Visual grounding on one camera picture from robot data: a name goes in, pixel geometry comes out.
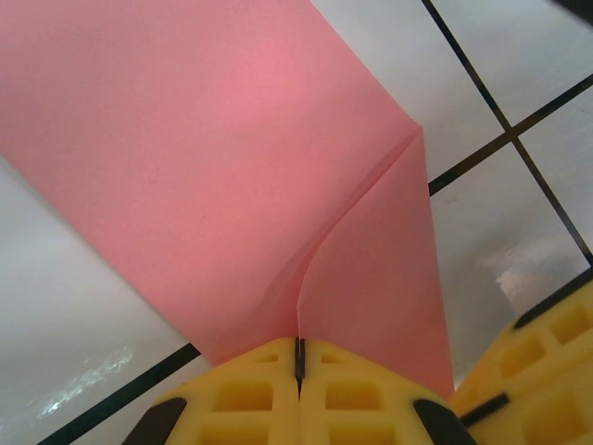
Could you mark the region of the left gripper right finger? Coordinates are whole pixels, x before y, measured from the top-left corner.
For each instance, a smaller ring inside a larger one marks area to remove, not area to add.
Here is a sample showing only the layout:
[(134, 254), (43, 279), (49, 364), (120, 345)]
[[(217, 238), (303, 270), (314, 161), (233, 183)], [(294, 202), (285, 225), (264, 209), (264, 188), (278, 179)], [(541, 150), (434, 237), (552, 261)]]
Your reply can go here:
[(431, 390), (328, 342), (305, 342), (302, 444), (474, 444)]

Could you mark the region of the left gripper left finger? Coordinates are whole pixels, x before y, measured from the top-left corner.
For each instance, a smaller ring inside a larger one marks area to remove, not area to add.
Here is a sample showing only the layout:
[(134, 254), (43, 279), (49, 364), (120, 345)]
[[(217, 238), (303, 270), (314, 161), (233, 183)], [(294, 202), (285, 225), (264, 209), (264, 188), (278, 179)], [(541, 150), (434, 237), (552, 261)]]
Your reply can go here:
[(126, 444), (297, 444), (293, 338), (220, 364), (159, 397)]

